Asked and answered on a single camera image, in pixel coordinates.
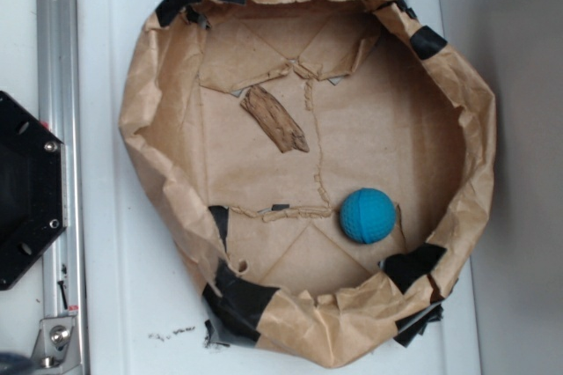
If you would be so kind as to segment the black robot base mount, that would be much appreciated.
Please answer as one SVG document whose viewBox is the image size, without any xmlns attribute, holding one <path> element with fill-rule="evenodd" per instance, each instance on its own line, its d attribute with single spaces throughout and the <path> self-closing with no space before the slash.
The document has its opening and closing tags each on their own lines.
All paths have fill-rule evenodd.
<svg viewBox="0 0 563 375">
<path fill-rule="evenodd" d="M 1 290 L 11 289 L 64 230 L 62 142 L 1 93 Z"/>
</svg>

